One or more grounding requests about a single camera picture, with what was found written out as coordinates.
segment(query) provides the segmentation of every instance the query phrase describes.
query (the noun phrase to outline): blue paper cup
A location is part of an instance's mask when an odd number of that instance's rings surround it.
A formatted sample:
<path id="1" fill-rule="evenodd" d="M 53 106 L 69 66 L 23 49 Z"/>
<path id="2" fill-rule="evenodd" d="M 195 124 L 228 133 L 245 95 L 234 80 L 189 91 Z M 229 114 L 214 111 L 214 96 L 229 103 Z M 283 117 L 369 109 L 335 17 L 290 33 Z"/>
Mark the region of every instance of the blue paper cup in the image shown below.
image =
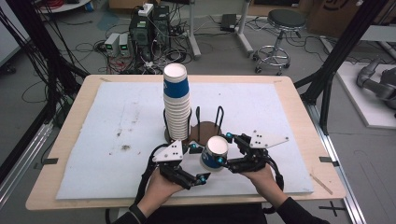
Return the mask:
<path id="1" fill-rule="evenodd" d="M 186 67 L 170 63 L 163 69 L 163 93 L 169 98 L 183 98 L 189 93 Z"/>
<path id="2" fill-rule="evenodd" d="M 228 143 L 220 136 L 213 136 L 209 138 L 204 150 L 201 153 L 200 163 L 210 172 L 218 172 L 223 167 L 218 165 L 215 157 L 221 156 L 227 158 Z"/>

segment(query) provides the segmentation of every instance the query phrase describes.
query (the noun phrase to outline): metal stool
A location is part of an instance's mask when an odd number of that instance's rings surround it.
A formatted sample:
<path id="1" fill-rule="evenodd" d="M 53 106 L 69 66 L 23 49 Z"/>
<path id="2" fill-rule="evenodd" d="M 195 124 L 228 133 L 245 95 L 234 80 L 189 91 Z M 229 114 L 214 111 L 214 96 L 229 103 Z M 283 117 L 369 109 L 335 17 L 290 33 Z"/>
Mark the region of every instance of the metal stool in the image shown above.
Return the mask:
<path id="1" fill-rule="evenodd" d="M 268 13 L 267 20 L 268 23 L 280 30 L 280 34 L 277 37 L 274 46 L 261 47 L 253 54 L 253 61 L 257 62 L 255 72 L 260 73 L 262 71 L 260 65 L 262 63 L 268 63 L 270 65 L 279 67 L 279 71 L 276 73 L 276 75 L 280 76 L 282 75 L 282 67 L 289 68 L 290 66 L 289 54 L 280 48 L 283 35 L 286 32 L 296 32 L 297 36 L 300 36 L 298 31 L 300 31 L 305 26 L 305 18 L 296 11 L 287 9 L 274 9 Z"/>

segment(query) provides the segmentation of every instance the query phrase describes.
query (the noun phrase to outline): black tape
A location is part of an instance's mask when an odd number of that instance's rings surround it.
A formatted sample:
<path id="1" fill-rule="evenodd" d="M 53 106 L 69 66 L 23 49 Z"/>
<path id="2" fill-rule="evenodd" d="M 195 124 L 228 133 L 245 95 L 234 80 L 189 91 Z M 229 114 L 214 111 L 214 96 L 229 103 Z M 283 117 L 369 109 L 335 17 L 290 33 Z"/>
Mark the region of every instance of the black tape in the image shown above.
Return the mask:
<path id="1" fill-rule="evenodd" d="M 58 158 L 44 159 L 43 165 L 51 165 L 58 163 Z"/>
<path id="2" fill-rule="evenodd" d="M 332 212 L 334 213 L 335 217 L 337 217 L 337 210 L 346 211 L 346 209 L 343 208 L 343 207 L 334 207 L 334 204 L 332 203 L 332 201 L 330 201 L 330 207 L 328 207 L 328 206 L 320 206 L 319 209 L 332 210 Z"/>
<path id="3" fill-rule="evenodd" d="M 332 158 L 330 158 L 330 157 L 319 157 L 319 160 L 321 162 L 331 162 L 334 167 L 340 166 L 340 162 L 332 161 Z"/>

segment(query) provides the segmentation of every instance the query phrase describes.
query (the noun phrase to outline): table surface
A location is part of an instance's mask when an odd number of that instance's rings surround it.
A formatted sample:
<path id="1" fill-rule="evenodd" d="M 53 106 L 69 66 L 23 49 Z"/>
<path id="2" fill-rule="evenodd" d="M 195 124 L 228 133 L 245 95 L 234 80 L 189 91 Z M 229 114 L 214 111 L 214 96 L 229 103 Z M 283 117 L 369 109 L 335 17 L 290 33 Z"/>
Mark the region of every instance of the table surface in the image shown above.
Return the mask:
<path id="1" fill-rule="evenodd" d="M 133 199 L 99 200 L 56 200 L 56 194 L 64 176 L 70 152 L 76 143 L 82 124 L 90 111 L 97 90 L 102 82 L 162 82 L 163 76 L 112 76 L 91 75 L 78 93 L 76 101 L 66 118 L 49 158 L 58 158 L 56 164 L 45 165 L 35 182 L 26 202 L 29 210 L 53 210 L 67 208 L 126 207 Z M 301 150 L 306 169 L 311 176 L 314 192 L 291 194 L 295 200 L 342 199 L 346 196 L 343 184 L 330 162 L 320 162 L 319 157 L 328 157 L 317 131 L 309 118 L 300 96 L 288 77 L 264 76 L 195 76 L 189 75 L 189 82 L 220 83 L 270 83 L 276 92 L 290 123 L 297 145 Z M 219 204 L 219 203 L 261 203 L 264 198 L 258 194 L 244 196 L 185 197 L 171 198 L 165 205 Z"/>

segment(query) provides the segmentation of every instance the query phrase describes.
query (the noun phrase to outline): stack of paper cups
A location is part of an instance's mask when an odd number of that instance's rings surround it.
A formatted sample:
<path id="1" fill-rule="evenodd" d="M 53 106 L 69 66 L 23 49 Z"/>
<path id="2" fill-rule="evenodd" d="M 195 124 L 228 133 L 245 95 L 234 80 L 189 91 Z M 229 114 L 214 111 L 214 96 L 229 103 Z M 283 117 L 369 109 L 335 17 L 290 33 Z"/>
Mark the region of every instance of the stack of paper cups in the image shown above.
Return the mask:
<path id="1" fill-rule="evenodd" d="M 163 102 L 168 132 L 174 140 L 184 140 L 189 134 L 190 88 L 186 67 L 170 63 L 163 70 Z"/>

